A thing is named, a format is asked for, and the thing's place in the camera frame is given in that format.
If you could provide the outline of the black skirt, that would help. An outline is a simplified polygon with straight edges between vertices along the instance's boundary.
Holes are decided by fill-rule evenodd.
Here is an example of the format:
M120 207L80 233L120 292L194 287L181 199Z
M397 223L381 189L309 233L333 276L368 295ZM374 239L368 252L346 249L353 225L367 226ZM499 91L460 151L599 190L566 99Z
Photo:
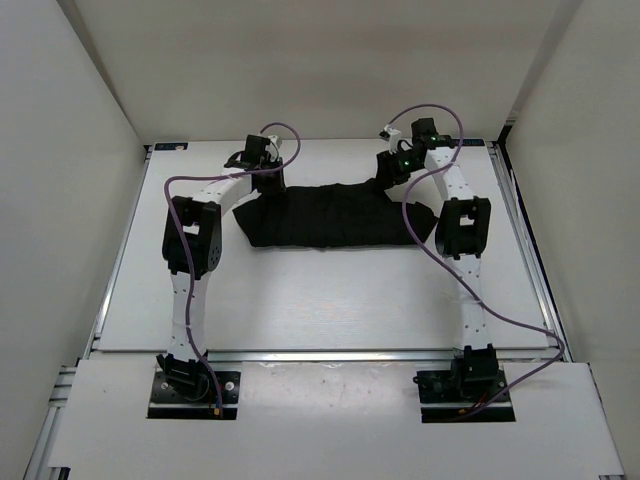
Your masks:
M403 206L373 179L351 185L293 186L247 201L233 214L255 248L405 246L413 243L405 219L421 241L438 222L428 206Z

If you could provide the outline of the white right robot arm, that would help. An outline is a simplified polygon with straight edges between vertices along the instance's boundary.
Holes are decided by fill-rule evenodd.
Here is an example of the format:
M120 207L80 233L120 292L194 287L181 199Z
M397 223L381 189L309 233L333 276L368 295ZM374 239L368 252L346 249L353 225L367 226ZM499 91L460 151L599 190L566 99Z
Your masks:
M411 124L411 141L403 146L402 133L386 125L380 137L388 148L377 155L376 179L387 189L425 170L442 199L435 227L436 258L454 273L460 303L450 371L421 374L419 385L432 396L474 400L488 392L498 378L496 351L486 327L480 291L481 255L491 216L491 203L477 196L457 165L459 147L449 135L437 132L434 120L421 118Z

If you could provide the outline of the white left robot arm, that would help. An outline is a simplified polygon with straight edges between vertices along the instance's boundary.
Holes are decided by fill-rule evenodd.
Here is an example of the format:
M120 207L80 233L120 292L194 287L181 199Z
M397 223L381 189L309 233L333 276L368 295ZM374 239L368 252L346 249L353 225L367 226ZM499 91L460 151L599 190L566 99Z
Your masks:
M220 174L176 175L163 186L168 214L162 243L173 292L169 347L157 356L166 382L186 401L207 401L219 414L222 386L208 360L204 314L211 274L222 257L222 219L251 193L284 190L276 135L248 135Z

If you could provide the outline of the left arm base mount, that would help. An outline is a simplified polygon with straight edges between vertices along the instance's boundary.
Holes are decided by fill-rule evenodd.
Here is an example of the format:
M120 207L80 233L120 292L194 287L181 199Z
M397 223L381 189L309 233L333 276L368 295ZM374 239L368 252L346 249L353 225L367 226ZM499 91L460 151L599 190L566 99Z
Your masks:
M221 387L221 405L212 380L201 378L195 389L178 387L171 383L157 367L147 407L147 418L154 420L211 420L237 419L241 390L241 372L218 370L216 377Z

